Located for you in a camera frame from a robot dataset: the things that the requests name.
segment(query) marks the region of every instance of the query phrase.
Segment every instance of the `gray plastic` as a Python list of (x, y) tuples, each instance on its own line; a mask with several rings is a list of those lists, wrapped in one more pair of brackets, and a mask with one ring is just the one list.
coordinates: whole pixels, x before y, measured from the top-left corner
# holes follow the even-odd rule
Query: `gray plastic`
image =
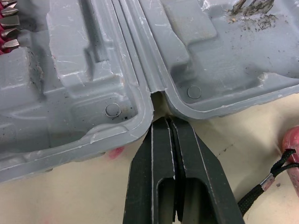
[(120, 2), (176, 115), (208, 119), (299, 92), (298, 1), (251, 16), (231, 15), (236, 0)]
[(235, 3), (19, 1), (21, 47), (0, 56), (0, 182), (139, 139), (153, 92), (185, 119), (298, 93), (298, 1)]
[(0, 182), (142, 137), (150, 91), (112, 2), (24, 0), (18, 9), (21, 47), (0, 57)]

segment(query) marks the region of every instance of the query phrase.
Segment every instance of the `black cord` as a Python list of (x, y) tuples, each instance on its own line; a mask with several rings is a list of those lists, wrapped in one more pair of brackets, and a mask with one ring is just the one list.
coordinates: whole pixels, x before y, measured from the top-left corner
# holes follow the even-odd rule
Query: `black cord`
[[(285, 162), (289, 159), (289, 157), (296, 153), (295, 149), (287, 149), (282, 154), (281, 159), (277, 161), (273, 167), (271, 168), (271, 173), (268, 177), (273, 176), (274, 178), (277, 177), (278, 174), (282, 173), (283, 171), (290, 169), (290, 168), (299, 168), (299, 163), (290, 163), (283, 167)], [(248, 192), (238, 203), (238, 206), (240, 208), (240, 211), (242, 215), (244, 216), (245, 213), (250, 209), (254, 201), (265, 191), (263, 189), (263, 184), (256, 185), (250, 192)]]

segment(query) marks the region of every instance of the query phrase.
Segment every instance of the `circular mold mark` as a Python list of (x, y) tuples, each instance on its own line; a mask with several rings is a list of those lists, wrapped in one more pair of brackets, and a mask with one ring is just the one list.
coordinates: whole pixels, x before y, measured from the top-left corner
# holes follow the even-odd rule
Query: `circular mold mark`
[(108, 117), (115, 118), (121, 113), (120, 106), (116, 103), (109, 104), (106, 106), (105, 113)]
[(201, 97), (201, 89), (197, 86), (191, 86), (188, 89), (188, 96), (192, 99), (198, 99)]

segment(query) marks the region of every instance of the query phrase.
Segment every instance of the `scratch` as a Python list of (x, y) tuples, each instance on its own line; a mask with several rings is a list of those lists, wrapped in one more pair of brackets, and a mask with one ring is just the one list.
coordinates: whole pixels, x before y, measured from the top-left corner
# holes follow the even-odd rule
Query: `scratch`
[(220, 78), (219, 80), (220, 80), (221, 84), (222, 84), (224, 87), (226, 87), (226, 85), (224, 84), (223, 80), (222, 80), (221, 78)]
[(83, 71), (75, 71), (75, 72), (71, 72), (71, 73), (68, 73), (68, 74), (64, 74), (63, 76), (64, 77), (67, 77), (67, 76), (73, 76), (73, 75), (76, 75), (77, 77), (79, 77), (78, 76), (78, 74), (80, 74), (80, 73), (83, 73)]
[(66, 63), (73, 63), (73, 64), (77, 64), (77, 63), (75, 63), (75, 62), (69, 62), (69, 61), (59, 61), (59, 60), (57, 60), (57, 62), (66, 62)]
[(155, 24), (155, 26), (157, 26), (157, 27), (167, 27), (167, 23), (164, 23), (164, 24)]
[(141, 25), (143, 25), (143, 24), (144, 24), (143, 20), (146, 20), (146, 19), (143, 18), (142, 16), (140, 16), (140, 17), (139, 17), (139, 20), (140, 20), (140, 22), (141, 22)]
[(59, 27), (60, 25), (52, 25), (52, 24), (50, 24), (49, 25), (49, 30), (54, 30), (56, 27)]
[(63, 6), (63, 8), (70, 8), (70, 7), (71, 7), (70, 5)]
[(82, 81), (81, 77), (78, 75), (78, 73), (77, 73), (77, 74), (75, 74), (75, 75), (76, 75), (76, 76), (77, 76), (77, 78), (79, 79), (80, 83), (81, 83), (83, 86), (85, 86), (85, 84), (83, 83), (83, 81)]
[(85, 41), (89, 41), (89, 40), (87, 39), (87, 37), (84, 36), (84, 32), (83, 32), (83, 31), (79, 31), (79, 30), (78, 30), (78, 33), (81, 35), (81, 37), (82, 37), (83, 40), (85, 40)]

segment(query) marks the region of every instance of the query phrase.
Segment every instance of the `screwdriver bit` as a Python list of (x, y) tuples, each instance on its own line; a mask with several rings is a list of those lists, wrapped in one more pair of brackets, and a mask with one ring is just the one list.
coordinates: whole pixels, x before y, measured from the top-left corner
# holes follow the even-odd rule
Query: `screwdriver bit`
[(12, 7), (12, 8), (14, 8), (17, 3), (18, 3), (17, 0), (1, 1), (1, 5), (3, 7)]
[(0, 14), (3, 16), (3, 17), (8, 17), (8, 16), (12, 16), (16, 13), (18, 13), (18, 9), (17, 8), (5, 8), (3, 10), (0, 11)]
[(4, 17), (0, 19), (0, 25), (4, 29), (15, 28), (16, 26), (19, 26), (19, 24), (20, 24), (20, 20), (17, 15)]
[(2, 39), (8, 39), (17, 36), (18, 33), (19, 31), (17, 28), (5, 29), (1, 32), (0, 37)]
[(1, 50), (6, 50), (6, 49), (9, 49), (9, 48), (15, 48), (15, 47), (19, 47), (19, 42), (17, 39), (14, 39), (14, 40), (11, 40), (11, 41), (8, 41), (8, 42), (5, 42), (4, 44), (2, 44), (1, 46)]

